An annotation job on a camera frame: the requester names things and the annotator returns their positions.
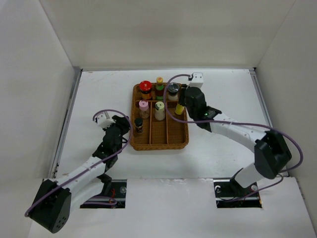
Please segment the pink lid spice jar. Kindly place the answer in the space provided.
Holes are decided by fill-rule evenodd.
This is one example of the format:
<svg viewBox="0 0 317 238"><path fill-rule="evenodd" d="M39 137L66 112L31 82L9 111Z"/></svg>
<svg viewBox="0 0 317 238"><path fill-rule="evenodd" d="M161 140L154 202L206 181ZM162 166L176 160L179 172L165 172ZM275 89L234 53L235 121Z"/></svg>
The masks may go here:
<svg viewBox="0 0 317 238"><path fill-rule="evenodd" d="M148 101L139 101L139 115L142 119L148 119L150 117L150 107Z"/></svg>

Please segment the black lid spice jar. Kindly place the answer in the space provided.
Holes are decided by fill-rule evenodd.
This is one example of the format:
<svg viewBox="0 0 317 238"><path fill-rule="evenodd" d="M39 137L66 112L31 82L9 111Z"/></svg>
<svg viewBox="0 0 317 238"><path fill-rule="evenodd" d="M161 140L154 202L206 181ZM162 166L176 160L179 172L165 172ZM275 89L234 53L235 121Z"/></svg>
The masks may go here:
<svg viewBox="0 0 317 238"><path fill-rule="evenodd" d="M143 119L142 118L136 118L134 120L134 126L135 126L135 130L138 134L143 133Z"/></svg>

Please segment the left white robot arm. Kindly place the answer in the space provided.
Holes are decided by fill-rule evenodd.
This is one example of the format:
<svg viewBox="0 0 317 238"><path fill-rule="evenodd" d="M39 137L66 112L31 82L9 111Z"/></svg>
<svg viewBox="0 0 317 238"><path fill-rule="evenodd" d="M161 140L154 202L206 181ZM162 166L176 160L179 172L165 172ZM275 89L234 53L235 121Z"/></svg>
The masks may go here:
<svg viewBox="0 0 317 238"><path fill-rule="evenodd" d="M102 110L93 116L105 134L92 156L68 175L44 180L31 207L25 212L25 217L52 234L64 227L74 208L79 208L96 195L104 198L111 192L111 178L106 173L129 143L130 140L125 139L124 135L133 126L125 114L116 111L110 118L108 112Z"/></svg>

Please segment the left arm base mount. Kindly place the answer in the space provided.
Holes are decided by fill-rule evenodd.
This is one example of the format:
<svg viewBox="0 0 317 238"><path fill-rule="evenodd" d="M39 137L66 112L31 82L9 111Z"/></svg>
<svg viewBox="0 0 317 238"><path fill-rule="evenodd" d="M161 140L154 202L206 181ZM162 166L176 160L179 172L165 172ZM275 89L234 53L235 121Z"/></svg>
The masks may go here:
<svg viewBox="0 0 317 238"><path fill-rule="evenodd" d="M80 206L81 209L123 209L126 205L127 180L100 176L102 191Z"/></svg>

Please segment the yellow lid spice jar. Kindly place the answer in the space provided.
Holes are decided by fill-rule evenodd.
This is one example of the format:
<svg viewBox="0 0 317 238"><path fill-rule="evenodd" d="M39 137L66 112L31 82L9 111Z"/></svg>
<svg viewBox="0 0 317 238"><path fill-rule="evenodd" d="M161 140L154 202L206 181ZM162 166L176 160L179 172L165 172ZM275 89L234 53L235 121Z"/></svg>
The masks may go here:
<svg viewBox="0 0 317 238"><path fill-rule="evenodd" d="M165 105L161 101L155 103L155 118L158 121L165 119Z"/></svg>

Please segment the red lid sauce jar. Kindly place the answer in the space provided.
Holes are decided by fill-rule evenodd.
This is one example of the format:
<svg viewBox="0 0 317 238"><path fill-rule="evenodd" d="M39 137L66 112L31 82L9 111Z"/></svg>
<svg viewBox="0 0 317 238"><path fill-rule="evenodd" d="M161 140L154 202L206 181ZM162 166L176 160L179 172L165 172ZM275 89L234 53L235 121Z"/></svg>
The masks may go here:
<svg viewBox="0 0 317 238"><path fill-rule="evenodd" d="M143 100L151 100L153 98L151 82L147 80L140 82L139 89Z"/></svg>

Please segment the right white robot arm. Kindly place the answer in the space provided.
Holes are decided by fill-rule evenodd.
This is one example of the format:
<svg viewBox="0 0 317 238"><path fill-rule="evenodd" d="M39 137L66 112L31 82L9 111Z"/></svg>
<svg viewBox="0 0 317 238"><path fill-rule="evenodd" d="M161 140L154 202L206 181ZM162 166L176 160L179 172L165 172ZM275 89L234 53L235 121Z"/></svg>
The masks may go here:
<svg viewBox="0 0 317 238"><path fill-rule="evenodd" d="M229 188L233 195L243 195L249 186L262 179L274 179L292 158L281 133L231 122L222 111L207 105L201 89L187 87L182 99L190 118L198 127L225 136L253 152L254 162L230 179Z"/></svg>

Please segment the small yellow label bottle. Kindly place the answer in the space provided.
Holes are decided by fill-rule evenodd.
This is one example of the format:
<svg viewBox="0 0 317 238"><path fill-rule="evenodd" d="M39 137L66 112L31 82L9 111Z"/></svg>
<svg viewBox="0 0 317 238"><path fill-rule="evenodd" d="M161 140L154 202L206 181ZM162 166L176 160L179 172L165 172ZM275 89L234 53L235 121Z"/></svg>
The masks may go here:
<svg viewBox="0 0 317 238"><path fill-rule="evenodd" d="M184 112L184 109L185 109L185 107L183 105L181 105L180 103L178 103L176 105L176 108L175 108L175 114L176 115L182 115L183 112Z"/></svg>

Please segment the green label yellow cap bottle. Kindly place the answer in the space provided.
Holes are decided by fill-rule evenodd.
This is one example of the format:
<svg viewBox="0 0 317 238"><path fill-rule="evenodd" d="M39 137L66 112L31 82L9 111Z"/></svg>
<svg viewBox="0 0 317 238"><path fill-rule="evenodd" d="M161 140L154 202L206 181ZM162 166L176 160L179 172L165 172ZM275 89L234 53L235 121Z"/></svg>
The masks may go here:
<svg viewBox="0 0 317 238"><path fill-rule="evenodd" d="M163 78L158 77L156 80L156 85L155 85L155 96L157 101L163 100L163 93L164 93Z"/></svg>

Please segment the grey lid white shaker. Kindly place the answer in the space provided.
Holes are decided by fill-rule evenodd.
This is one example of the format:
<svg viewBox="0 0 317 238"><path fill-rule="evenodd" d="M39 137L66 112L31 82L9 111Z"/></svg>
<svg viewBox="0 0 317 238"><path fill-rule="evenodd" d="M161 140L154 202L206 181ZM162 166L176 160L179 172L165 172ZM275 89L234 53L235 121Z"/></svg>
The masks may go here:
<svg viewBox="0 0 317 238"><path fill-rule="evenodd" d="M170 101L178 101L178 93L180 85L178 83L170 83L167 87L167 98Z"/></svg>

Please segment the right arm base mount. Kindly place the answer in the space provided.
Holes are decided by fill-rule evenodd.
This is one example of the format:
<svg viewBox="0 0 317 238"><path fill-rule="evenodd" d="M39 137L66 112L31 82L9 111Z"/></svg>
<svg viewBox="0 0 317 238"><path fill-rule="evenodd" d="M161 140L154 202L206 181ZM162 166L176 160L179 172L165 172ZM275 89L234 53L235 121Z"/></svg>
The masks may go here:
<svg viewBox="0 0 317 238"><path fill-rule="evenodd" d="M262 202L255 182L246 188L230 182L230 179L214 179L217 208L262 208Z"/></svg>

